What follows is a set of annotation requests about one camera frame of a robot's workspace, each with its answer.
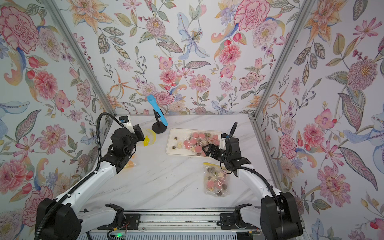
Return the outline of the ziploc bag yellow duck print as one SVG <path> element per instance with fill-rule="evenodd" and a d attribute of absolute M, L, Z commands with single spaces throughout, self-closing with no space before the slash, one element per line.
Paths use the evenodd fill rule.
<path fill-rule="evenodd" d="M 136 164 L 135 164 L 133 161 L 129 161 L 129 162 L 125 165 L 124 169 L 133 168 L 135 165 L 136 165 Z"/>

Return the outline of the ziploc bag of cookies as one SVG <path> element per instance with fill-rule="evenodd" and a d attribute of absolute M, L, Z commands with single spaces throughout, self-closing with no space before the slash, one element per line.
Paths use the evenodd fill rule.
<path fill-rule="evenodd" d="M 208 195 L 225 197 L 228 194 L 229 175 L 219 165 L 203 163 L 204 187 Z"/>
<path fill-rule="evenodd" d="M 152 146 L 155 144 L 157 137 L 156 133 L 152 129 L 143 129 L 144 141 L 142 142 L 143 147 Z"/>

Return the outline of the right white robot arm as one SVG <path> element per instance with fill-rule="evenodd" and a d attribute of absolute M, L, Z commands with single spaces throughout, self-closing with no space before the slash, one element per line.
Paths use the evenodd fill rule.
<path fill-rule="evenodd" d="M 228 172 L 245 183 L 260 201 L 259 206 L 243 204 L 235 207 L 234 223 L 244 229 L 254 226 L 268 240 L 289 240 L 303 234 L 303 226 L 295 197 L 271 185 L 242 156 L 239 139 L 224 137 L 220 144 L 203 147 L 206 156 L 224 164 Z"/>

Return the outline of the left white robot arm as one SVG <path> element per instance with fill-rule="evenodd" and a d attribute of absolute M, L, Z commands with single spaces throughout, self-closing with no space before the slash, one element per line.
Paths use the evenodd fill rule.
<path fill-rule="evenodd" d="M 124 209 L 106 204 L 94 211 L 84 212 L 85 203 L 108 180 L 116 176 L 130 161 L 138 142 L 145 140 L 139 125 L 115 130 L 112 144 L 101 158 L 97 170 L 55 199 L 40 202 L 37 211 L 36 240 L 75 240 L 80 235 L 101 226 L 117 227 L 126 221 Z"/>

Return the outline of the black microphone stand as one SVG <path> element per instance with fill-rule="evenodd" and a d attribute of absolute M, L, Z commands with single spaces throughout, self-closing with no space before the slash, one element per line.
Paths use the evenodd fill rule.
<path fill-rule="evenodd" d="M 152 125 L 152 131 L 156 134 L 162 134 L 167 130 L 167 126 L 161 121 L 161 115 L 156 110 L 153 110 L 153 112 L 156 122 Z"/>

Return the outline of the blue microphone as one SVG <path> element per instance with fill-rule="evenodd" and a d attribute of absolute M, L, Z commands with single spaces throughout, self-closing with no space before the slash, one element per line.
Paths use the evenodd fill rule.
<path fill-rule="evenodd" d="M 157 116 L 160 118 L 161 122 L 167 127 L 168 126 L 168 122 L 167 122 L 163 112 L 161 111 L 161 108 L 159 107 L 159 105 L 158 105 L 158 103 L 156 101 L 155 96 L 149 95 L 149 96 L 147 96 L 147 100 L 151 104 L 151 106 L 153 107 L 155 112 L 157 113 Z"/>

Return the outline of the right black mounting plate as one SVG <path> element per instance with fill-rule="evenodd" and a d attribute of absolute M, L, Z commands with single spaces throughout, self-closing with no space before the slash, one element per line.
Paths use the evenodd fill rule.
<path fill-rule="evenodd" d="M 234 213 L 221 213 L 217 226 L 222 230 L 260 230 L 254 225 L 243 222 L 239 217 L 236 217 Z"/>

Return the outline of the black mounting plate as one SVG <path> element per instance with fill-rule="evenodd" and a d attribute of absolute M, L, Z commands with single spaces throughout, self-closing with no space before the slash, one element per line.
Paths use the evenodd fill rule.
<path fill-rule="evenodd" d="M 234 213 L 221 213 L 217 226 L 222 230 L 260 230 L 254 225 L 243 222 L 239 217 L 236 217 Z"/>
<path fill-rule="evenodd" d="M 109 225 L 98 227 L 97 230 L 138 230 L 140 218 L 140 214 L 124 214 L 122 220 L 114 220 L 114 222 Z"/>

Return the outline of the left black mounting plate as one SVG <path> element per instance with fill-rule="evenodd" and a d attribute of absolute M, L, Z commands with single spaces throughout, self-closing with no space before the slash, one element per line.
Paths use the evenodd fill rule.
<path fill-rule="evenodd" d="M 140 218 L 140 214 L 124 214 L 122 220 L 114 220 L 114 222 L 109 225 L 98 227 L 97 230 L 138 230 Z"/>

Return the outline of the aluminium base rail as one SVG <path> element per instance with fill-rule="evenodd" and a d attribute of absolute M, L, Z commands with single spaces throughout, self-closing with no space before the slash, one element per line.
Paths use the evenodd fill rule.
<path fill-rule="evenodd" d="M 234 213 L 232 208 L 180 209 L 180 210 L 131 210 L 124 214 L 140 214 L 138 230 L 116 230 L 128 232 L 245 232 L 247 230 L 222 230 L 217 226 L 221 213 Z M 101 208 L 81 211 L 76 214 L 82 225 L 81 234 L 95 232 L 98 227 L 116 220 L 114 210 Z"/>

